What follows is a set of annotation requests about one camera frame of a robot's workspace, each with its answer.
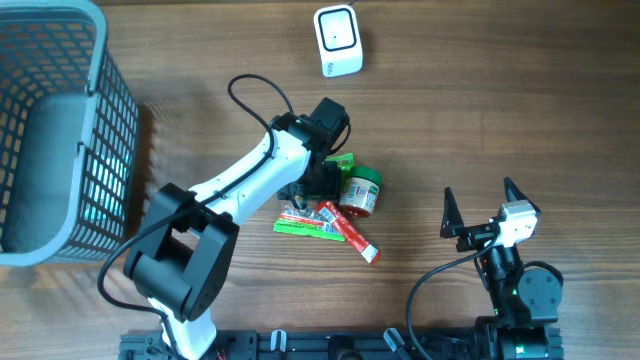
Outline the green snack bag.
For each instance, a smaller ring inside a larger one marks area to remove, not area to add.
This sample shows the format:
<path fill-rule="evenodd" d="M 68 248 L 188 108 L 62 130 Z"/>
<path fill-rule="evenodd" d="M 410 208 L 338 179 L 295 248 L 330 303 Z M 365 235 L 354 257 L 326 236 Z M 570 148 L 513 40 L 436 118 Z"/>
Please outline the green snack bag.
<path fill-rule="evenodd" d="M 355 156 L 353 153 L 345 153 L 329 157 L 328 160 L 336 162 L 342 172 L 342 185 L 338 193 L 338 196 L 341 196 L 346 175 L 355 166 Z M 311 202 L 305 209 L 298 210 L 291 203 L 283 202 L 282 211 L 274 223 L 273 231 L 344 242 L 345 238 L 316 211 L 315 206 L 316 204 Z"/>

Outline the green lid spice jar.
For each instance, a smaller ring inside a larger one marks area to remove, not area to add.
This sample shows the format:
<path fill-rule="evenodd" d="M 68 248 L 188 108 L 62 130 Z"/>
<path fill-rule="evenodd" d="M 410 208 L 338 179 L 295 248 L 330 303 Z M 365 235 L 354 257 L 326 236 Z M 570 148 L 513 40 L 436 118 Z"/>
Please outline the green lid spice jar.
<path fill-rule="evenodd" d="M 355 217 L 369 217 L 375 209 L 382 184 L 381 174 L 370 167 L 354 166 L 346 177 L 339 207 Z"/>

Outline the red stick sachet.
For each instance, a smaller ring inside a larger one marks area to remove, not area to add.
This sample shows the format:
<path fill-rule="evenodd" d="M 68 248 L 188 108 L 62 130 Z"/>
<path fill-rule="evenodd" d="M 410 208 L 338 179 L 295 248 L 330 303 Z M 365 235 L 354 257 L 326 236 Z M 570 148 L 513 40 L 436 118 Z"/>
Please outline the red stick sachet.
<path fill-rule="evenodd" d="M 374 265 L 378 261 L 380 257 L 379 250 L 354 227 L 333 202 L 320 202 L 317 205 L 317 211 L 345 238 L 346 242 L 349 243 L 368 264 Z"/>

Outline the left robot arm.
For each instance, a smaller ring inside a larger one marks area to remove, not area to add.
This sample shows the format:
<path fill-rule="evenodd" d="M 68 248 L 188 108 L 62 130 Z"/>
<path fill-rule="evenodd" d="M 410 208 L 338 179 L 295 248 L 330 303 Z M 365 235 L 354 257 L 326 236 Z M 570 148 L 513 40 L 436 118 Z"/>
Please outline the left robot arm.
<path fill-rule="evenodd" d="M 239 230 L 272 196 L 303 204 L 336 200 L 342 174 L 329 161 L 350 126 L 324 98 L 309 115 L 275 117 L 262 142 L 218 176 L 188 190 L 173 183 L 152 199 L 123 272 L 160 311 L 162 328 L 121 339 L 122 359 L 200 359 L 217 329 L 210 306 L 230 268 Z"/>

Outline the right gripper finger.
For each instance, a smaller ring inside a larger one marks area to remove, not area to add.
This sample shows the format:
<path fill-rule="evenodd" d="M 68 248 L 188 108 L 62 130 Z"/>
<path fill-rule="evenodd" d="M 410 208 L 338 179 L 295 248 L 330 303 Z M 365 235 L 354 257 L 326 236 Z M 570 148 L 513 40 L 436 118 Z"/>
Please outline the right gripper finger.
<path fill-rule="evenodd" d="M 458 209 L 453 191 L 450 187 L 446 187 L 444 190 L 444 210 L 440 236 L 442 238 L 459 237 L 462 235 L 464 229 L 464 221 Z"/>
<path fill-rule="evenodd" d="M 516 186 L 510 177 L 504 178 L 504 189 L 508 202 L 527 201 L 533 207 L 537 215 L 541 214 L 540 208 Z"/>

